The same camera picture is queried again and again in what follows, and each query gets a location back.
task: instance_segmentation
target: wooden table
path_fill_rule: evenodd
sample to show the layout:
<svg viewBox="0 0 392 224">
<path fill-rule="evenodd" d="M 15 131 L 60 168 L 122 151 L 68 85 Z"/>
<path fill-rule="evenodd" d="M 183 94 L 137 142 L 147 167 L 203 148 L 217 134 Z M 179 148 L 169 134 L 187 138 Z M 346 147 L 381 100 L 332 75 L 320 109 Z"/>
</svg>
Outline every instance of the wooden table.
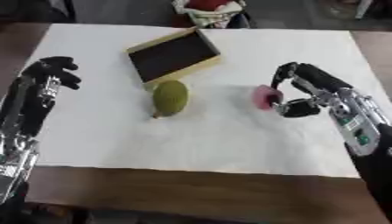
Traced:
<svg viewBox="0 0 392 224">
<path fill-rule="evenodd" d="M 47 24 L 0 26 L 0 94 Z M 392 34 L 353 32 L 389 95 Z M 189 171 L 36 167 L 28 201 L 272 223 L 388 223 L 355 178 Z"/>
</svg>

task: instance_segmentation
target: white sheet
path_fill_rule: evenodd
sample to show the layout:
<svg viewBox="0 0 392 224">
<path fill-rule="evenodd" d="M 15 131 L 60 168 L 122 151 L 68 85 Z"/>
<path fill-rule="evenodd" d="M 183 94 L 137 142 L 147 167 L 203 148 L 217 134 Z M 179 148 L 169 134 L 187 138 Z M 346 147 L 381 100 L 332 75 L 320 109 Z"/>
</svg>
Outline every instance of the white sheet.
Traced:
<svg viewBox="0 0 392 224">
<path fill-rule="evenodd" d="M 222 61 L 182 81 L 183 112 L 152 119 L 151 96 L 124 52 L 173 28 L 55 24 L 29 63 L 68 55 L 81 89 L 62 88 L 39 136 L 39 165 L 358 177 L 326 111 L 285 119 L 250 101 L 290 61 L 317 65 L 391 104 L 347 31 L 206 30 Z M 301 94 L 283 87 L 287 98 Z"/>
</svg>

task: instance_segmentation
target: wooden tray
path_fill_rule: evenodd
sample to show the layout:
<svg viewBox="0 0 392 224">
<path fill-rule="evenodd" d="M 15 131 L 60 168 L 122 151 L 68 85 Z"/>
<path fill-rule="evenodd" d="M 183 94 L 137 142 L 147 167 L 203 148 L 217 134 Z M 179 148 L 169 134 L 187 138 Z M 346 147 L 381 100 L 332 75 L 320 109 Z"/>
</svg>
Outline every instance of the wooden tray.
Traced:
<svg viewBox="0 0 392 224">
<path fill-rule="evenodd" d="M 197 28 L 136 45 L 127 53 L 147 89 L 211 66 L 220 58 L 220 52 Z"/>
</svg>

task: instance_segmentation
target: robotic hand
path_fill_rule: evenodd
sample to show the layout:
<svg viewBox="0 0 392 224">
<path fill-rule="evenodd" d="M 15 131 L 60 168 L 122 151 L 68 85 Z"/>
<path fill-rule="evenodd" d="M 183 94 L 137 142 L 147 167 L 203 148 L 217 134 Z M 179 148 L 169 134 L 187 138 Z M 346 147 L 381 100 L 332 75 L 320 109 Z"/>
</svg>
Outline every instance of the robotic hand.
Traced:
<svg viewBox="0 0 392 224">
<path fill-rule="evenodd" d="M 283 102 L 277 87 L 288 79 L 311 97 Z M 313 65 L 295 62 L 280 66 L 270 87 L 260 86 L 257 92 L 261 109 L 275 109 L 285 117 L 316 115 L 320 107 L 329 108 L 356 169 L 392 221 L 392 127 L 370 96 Z"/>
<path fill-rule="evenodd" d="M 81 79 L 67 72 L 72 58 L 40 59 L 10 85 L 0 108 L 0 222 L 20 223 L 26 180 L 39 156 L 34 137 L 55 104 L 60 86 L 78 89 Z"/>
</svg>

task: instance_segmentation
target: green spiky fruit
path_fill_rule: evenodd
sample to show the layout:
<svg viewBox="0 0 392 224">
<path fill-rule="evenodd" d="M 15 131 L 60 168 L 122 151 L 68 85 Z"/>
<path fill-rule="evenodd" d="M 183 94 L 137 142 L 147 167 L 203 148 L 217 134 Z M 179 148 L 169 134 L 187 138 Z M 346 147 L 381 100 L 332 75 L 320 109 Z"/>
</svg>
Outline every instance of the green spiky fruit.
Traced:
<svg viewBox="0 0 392 224">
<path fill-rule="evenodd" d="M 168 80 L 159 84 L 152 98 L 157 110 L 154 117 L 173 116 L 186 106 L 188 90 L 182 82 Z"/>
</svg>

